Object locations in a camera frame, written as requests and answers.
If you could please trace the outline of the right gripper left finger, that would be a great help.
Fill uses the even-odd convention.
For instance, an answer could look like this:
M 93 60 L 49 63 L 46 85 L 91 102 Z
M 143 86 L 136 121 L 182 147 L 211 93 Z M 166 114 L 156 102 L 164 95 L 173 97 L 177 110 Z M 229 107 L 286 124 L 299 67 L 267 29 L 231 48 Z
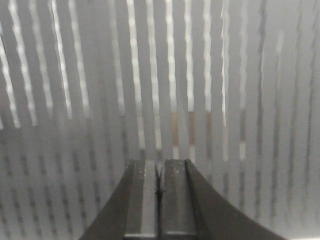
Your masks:
M 153 161 L 131 160 L 82 240 L 157 240 L 158 172 Z

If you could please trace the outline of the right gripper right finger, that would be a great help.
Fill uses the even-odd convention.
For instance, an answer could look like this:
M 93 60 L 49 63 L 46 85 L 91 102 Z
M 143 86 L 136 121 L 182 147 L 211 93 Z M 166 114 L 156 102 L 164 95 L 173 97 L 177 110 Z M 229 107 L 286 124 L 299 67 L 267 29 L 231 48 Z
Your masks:
M 162 240 L 282 239 L 232 206 L 189 159 L 167 159 L 161 186 Z

